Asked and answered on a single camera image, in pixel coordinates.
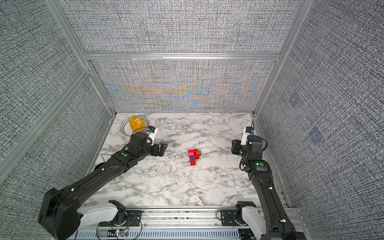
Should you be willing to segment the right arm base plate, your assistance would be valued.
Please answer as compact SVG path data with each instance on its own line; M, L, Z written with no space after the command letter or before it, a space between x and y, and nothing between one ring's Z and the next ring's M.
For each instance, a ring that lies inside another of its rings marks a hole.
M235 210L220 210L218 217L224 227L240 226L236 220Z

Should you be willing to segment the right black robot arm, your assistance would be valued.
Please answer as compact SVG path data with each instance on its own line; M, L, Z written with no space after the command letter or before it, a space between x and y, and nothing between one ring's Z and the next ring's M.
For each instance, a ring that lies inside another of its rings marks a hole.
M305 240L289 219L275 188L272 170L262 160L264 139L248 135L245 141L232 140L231 152L241 156L240 170L247 173L256 189L264 216L261 217L253 202L238 201L235 219L248 225L257 240Z

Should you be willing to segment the red long lego brick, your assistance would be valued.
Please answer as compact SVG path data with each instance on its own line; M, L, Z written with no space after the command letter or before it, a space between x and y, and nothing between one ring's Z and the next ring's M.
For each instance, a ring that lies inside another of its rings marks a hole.
M193 150L189 150L188 152L189 153L194 153L195 155L197 154L197 151L198 151L198 149L193 149Z
M199 155L194 155L192 158L190 158L190 159L195 159L195 160L198 160L200 158L200 156Z

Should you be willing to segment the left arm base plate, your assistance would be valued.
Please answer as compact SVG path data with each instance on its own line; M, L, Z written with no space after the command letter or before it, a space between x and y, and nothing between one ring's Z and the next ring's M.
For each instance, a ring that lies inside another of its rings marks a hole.
M99 227L139 227L141 224L141 218L142 218L143 211L140 210L126 210L125 216L122 218L121 221L118 220L112 220L110 222L101 222L99 223Z

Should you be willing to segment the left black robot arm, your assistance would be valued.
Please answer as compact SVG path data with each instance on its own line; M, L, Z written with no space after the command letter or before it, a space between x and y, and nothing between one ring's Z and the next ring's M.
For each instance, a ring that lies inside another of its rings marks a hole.
M147 133L134 133L121 150L99 164L90 174L61 190L52 188L47 191L38 223L55 239L66 240L81 227L114 220L124 211L123 206L115 201L92 210L86 210L82 205L99 189L125 174L145 157L162 157L167 147L166 143L156 144Z

